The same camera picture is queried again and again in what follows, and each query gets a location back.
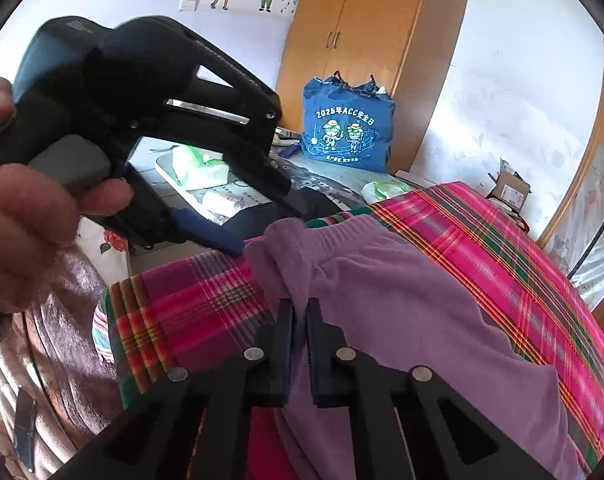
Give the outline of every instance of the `red flower pattern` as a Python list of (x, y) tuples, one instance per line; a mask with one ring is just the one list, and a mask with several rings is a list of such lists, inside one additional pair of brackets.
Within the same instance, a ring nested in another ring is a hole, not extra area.
[(127, 241), (113, 231), (104, 231), (104, 241), (111, 244), (111, 247), (121, 253), (127, 250)]

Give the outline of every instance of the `wooden wardrobe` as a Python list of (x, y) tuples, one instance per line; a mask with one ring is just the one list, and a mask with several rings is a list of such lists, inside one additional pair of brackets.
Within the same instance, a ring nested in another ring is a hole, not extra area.
[(388, 170), (409, 170), (458, 40), (466, 0), (300, 0), (276, 91), (281, 126), (302, 132), (302, 89), (339, 70), (352, 85), (373, 74), (396, 101)]

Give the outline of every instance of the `bag handle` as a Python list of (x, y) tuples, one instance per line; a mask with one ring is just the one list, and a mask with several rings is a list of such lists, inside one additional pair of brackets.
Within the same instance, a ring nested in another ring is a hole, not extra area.
[(373, 74), (370, 75), (370, 79), (368, 80), (368, 82), (364, 83), (364, 85), (361, 85), (361, 86), (349, 85), (344, 80), (344, 78), (342, 77), (342, 74), (340, 74), (339, 70), (336, 70), (335, 72), (333, 72), (332, 77), (333, 77), (333, 79), (331, 81), (332, 84), (334, 84), (336, 86), (340, 86), (346, 90), (350, 90), (351, 92), (362, 95), (364, 97), (375, 97), (377, 95), (378, 91), (380, 90), (380, 87), (378, 86), (378, 83), (376, 83), (376, 79), (373, 76)]

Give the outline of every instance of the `pink plaid blanket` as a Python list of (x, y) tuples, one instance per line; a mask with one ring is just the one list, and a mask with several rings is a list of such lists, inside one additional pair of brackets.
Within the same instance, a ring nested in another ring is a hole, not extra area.
[[(559, 269), (493, 205), (456, 182), (309, 222), (368, 214), (463, 283), (515, 352), (553, 365), (588, 471), (604, 453), (604, 335)], [(125, 404), (170, 368), (211, 367), (271, 321), (245, 260), (211, 251), (119, 282), (105, 296)]]

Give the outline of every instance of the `purple cloth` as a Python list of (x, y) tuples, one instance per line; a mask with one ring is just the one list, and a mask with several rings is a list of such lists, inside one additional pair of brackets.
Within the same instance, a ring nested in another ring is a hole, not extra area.
[[(244, 254), (269, 303), (290, 297), (301, 320), (319, 298), (350, 346), (387, 367), (433, 368), (557, 479), (578, 478), (556, 370), (514, 354), (464, 286), (410, 243), (368, 216), (319, 229), (284, 219)], [(313, 406), (303, 333), (280, 435), (301, 480), (354, 479), (348, 411)]]

